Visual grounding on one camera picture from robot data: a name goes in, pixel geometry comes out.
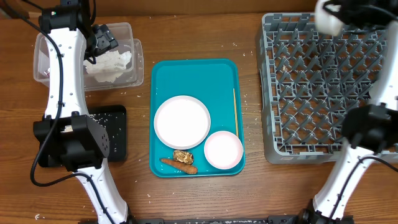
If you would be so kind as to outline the white napkin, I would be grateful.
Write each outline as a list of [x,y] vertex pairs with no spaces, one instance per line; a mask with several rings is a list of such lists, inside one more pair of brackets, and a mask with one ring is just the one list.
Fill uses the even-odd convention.
[[96,58],[96,63],[92,64],[85,60],[83,65],[86,72],[92,75],[99,83],[113,83],[127,69],[127,64],[131,61],[132,53],[130,51],[119,53],[118,50],[106,52]]

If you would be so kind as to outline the red snack wrapper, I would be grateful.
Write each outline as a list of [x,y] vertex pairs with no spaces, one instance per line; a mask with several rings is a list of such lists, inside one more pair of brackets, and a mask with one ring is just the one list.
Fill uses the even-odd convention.
[[44,74],[49,77],[50,76],[50,69],[48,68],[47,70],[45,70]]

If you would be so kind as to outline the large white plate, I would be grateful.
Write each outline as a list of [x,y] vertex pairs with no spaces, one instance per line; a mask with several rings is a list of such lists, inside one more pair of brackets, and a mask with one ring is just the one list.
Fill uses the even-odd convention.
[[210,128],[210,112],[192,96],[171,97],[155,112],[154,131],[159,140],[172,149],[187,150],[198,146]]

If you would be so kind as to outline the white cup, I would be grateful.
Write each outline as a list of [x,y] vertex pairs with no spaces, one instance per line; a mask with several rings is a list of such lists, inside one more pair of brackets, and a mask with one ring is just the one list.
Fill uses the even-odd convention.
[[319,33],[337,36],[344,26],[337,17],[327,12],[323,5],[327,0],[318,0],[315,6],[315,28]]

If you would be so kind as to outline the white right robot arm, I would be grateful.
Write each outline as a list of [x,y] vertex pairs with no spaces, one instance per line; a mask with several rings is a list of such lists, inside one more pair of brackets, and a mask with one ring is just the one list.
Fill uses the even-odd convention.
[[369,92],[369,104],[348,111],[341,129],[343,154],[295,223],[353,223],[343,215],[349,198],[369,166],[384,162],[381,152],[397,144],[397,1],[317,2],[317,31],[337,36],[345,25],[386,27],[381,76]]

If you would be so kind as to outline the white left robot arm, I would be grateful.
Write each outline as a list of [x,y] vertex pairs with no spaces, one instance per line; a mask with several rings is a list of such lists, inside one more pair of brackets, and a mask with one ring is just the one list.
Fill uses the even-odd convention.
[[109,169],[110,138],[89,115],[85,101],[83,62],[94,64],[97,56],[117,46],[108,28],[94,23],[94,9],[93,1],[60,1],[39,17],[37,30],[49,52],[50,83],[44,116],[34,123],[40,148],[30,180],[42,185],[35,179],[35,169],[41,159],[50,159],[69,174],[45,186],[75,177],[86,190],[98,223],[135,223]]

